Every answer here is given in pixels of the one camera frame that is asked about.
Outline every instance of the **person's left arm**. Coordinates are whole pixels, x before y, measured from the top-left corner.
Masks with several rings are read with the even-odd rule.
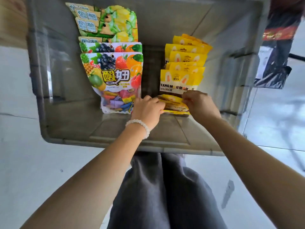
[[[152,130],[164,107],[157,98],[136,99],[132,119],[143,121]],[[145,136],[142,125],[129,124],[115,142],[56,190],[21,229],[100,228]]]

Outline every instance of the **gray pants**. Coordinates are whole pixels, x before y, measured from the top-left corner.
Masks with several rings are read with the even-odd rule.
[[[108,229],[227,228],[211,188],[179,154],[137,152]]]

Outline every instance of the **plastic storage bin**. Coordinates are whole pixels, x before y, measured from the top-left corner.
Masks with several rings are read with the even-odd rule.
[[[130,115],[103,114],[79,54],[79,32],[65,2],[135,11],[143,43],[142,95],[156,96],[164,47],[174,35],[193,35],[213,46],[198,90],[212,96],[232,126],[242,116],[253,86],[269,0],[27,0],[33,93],[42,137],[51,143],[106,147]],[[162,115],[139,150],[221,155],[211,135],[193,118]]]

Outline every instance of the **white beaded bracelet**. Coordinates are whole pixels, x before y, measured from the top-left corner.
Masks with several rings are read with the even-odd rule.
[[[150,130],[149,130],[149,128],[147,127],[147,125],[143,121],[141,121],[141,120],[130,120],[130,121],[127,121],[125,127],[127,125],[132,124],[132,123],[138,123],[138,124],[142,125],[145,128],[145,130],[146,130],[146,137],[144,137],[144,139],[148,138]]]

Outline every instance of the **person's left hand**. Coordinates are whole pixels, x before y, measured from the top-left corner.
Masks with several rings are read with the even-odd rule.
[[[143,99],[136,98],[132,110],[132,120],[141,120],[152,130],[159,122],[160,115],[165,108],[164,102],[159,102],[157,97],[145,96]]]

